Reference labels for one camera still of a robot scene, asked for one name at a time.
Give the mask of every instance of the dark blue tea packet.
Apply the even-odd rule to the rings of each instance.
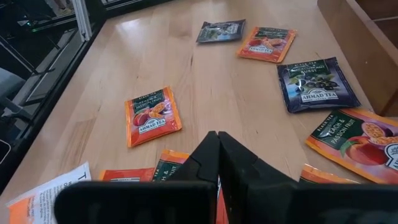
[[[240,21],[217,23],[204,22],[201,27],[197,42],[207,43],[240,40],[242,39],[245,22],[245,19]]]
[[[278,65],[277,69],[290,113],[317,108],[361,106],[338,66],[336,57]]]

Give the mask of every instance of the light wood tabletop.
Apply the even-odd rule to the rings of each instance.
[[[47,122],[0,196],[5,203],[80,164],[103,169],[154,167],[162,149],[192,152],[208,131],[227,131],[261,159],[298,180],[305,163],[364,179],[329,161],[304,140],[330,110],[289,114],[276,64],[238,58],[241,41],[195,43],[204,21],[246,19],[255,26],[297,29],[282,63],[337,57],[354,92],[370,109],[316,0],[175,0],[106,22]],[[170,85],[181,131],[126,147],[124,101]]]

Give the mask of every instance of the orange tea packet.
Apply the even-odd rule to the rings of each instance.
[[[124,102],[127,146],[133,147],[182,128],[170,87]]]
[[[301,171],[300,183],[314,183],[314,184],[358,184],[353,180],[338,177],[334,174],[320,171],[308,164],[304,164],[303,171]]]
[[[398,122],[362,109],[334,110],[305,141],[380,184],[398,184]]]
[[[160,155],[152,181],[163,181],[170,177],[188,159],[189,154],[164,149]]]
[[[99,175],[100,180],[149,182],[152,181],[155,168],[127,169],[127,170],[103,170]]]
[[[175,173],[175,171],[182,166],[188,159],[189,154],[184,152],[175,152],[173,150],[164,149],[160,155],[156,170],[152,181],[165,181],[168,177]],[[223,190],[221,188],[220,179],[218,179],[218,203],[216,224],[227,224],[228,217],[226,215]]]
[[[279,63],[285,58],[296,33],[296,30],[255,27],[236,54]]]

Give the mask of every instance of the wooden cabinet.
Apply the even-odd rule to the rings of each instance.
[[[374,111],[398,116],[398,1],[318,0]]]

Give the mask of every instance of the ahmad tea logo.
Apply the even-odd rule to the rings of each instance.
[[[145,133],[147,131],[156,129],[156,128],[164,126],[164,125],[166,125],[165,118],[160,118],[160,119],[151,118],[151,119],[147,120],[147,122],[145,122],[144,125],[142,125],[138,128],[138,132],[140,134],[142,134],[142,133]]]
[[[259,46],[259,47],[250,47],[249,48],[250,51],[253,52],[259,52],[259,53],[264,53],[264,54],[271,54],[274,50],[272,49],[268,49],[265,46]]]
[[[318,100],[337,100],[337,94],[334,91],[326,91],[321,88],[314,88],[308,93],[301,94],[301,100],[304,102],[318,101]]]
[[[384,152],[388,156],[389,160],[386,166],[398,170],[398,144],[392,143],[384,148]]]

